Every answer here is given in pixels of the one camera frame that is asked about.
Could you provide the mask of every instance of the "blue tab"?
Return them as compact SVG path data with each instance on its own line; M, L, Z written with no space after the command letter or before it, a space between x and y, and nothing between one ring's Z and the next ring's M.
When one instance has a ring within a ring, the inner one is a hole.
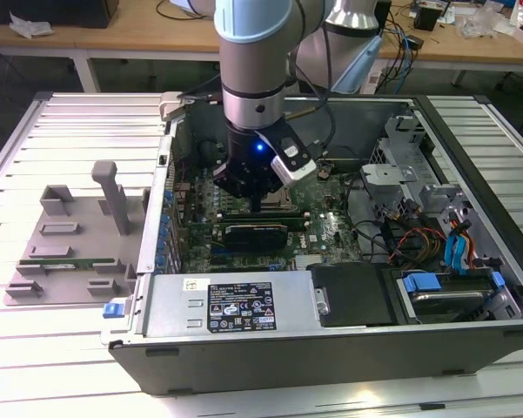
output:
M403 279L403 281L404 281L404 287L406 288L406 291L408 293L412 293L412 292L416 291L416 283L414 282L412 275L405 277Z
M103 308L103 318L110 320L112 318L124 317L124 303L106 303Z
M493 283L495 283L495 286L500 289L505 285L505 279L503 279L503 276L499 272L493 272L491 275L491 278L493 279Z
M404 286L408 293L441 290L441 284L435 273L412 273L404 278Z

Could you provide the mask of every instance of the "power supply label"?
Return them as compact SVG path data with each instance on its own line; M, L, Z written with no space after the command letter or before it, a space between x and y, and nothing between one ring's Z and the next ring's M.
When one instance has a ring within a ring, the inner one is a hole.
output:
M274 331L271 283L209 285L207 328L212 333Z

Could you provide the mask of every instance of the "workbench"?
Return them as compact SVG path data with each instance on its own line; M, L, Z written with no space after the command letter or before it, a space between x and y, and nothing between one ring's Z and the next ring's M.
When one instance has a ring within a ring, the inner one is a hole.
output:
M75 63L85 92L100 91L91 60L126 58L145 60L218 61L218 34L211 21L179 22L161 17L155 11L157 0L120 0L117 14L106 29L53 26L55 33L31 40L21 37L8 26L0 26L0 51L9 56L67 57ZM396 13L406 0L395 0ZM184 16L171 4L162 11ZM453 25L437 24L433 32L414 30L412 19L402 14L397 22L416 37L425 40L414 63L417 68L475 71L523 71L523 44L507 35L496 39L463 39ZM372 73L379 72L397 54L396 40L385 35L379 59ZM375 87L369 78L366 89Z
M117 182L127 196L140 196L151 186L164 135L159 98L41 97L0 154L0 417L523 415L523 351L476 375L154 398L139 391L101 344L101 306L6 307L4 286L40 216L39 198L46 185L66 184L74 196L100 196L91 167L97 159L113 159ZM523 178L516 175L507 183L494 177L500 170L523 170L523 155L518 154L523 154L523 139L491 105L471 97L429 98L482 175L500 187L494 191L512 208L511 215L523 213L523 193L510 192L510 185L523 187ZM178 105L175 95L173 105ZM480 146L488 136L496 146ZM511 158L494 157L495 152L504 155L503 150Z

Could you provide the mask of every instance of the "circuit board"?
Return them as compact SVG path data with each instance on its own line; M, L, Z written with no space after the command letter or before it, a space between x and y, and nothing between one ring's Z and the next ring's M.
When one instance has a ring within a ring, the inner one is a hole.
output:
M185 237L182 273L302 270L314 263L361 259L358 242L345 222L345 188L339 176L320 181L313 175L289 190L272 193L255 215L247 200L218 188L206 170L177 172L176 179L179 235ZM269 252L230 251L225 246L225 230L236 224L285 225L285 247Z

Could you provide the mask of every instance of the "wooden table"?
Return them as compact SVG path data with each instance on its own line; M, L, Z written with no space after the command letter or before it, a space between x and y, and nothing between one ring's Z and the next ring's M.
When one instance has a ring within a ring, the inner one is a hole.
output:
M120 0L107 29L54 26L54 35L25 39L0 26L0 51L5 55L69 57L84 91L100 91L92 58L218 61L218 34L211 21L172 21L155 11L157 0ZM407 32L424 39L414 66L450 70L523 71L523 44L499 34L496 39L464 39L453 25L437 24L433 32L411 29L412 19L396 15L406 0L394 0L392 13ZM162 12L183 17L166 3ZM381 72L397 54L393 35L386 34L373 72Z

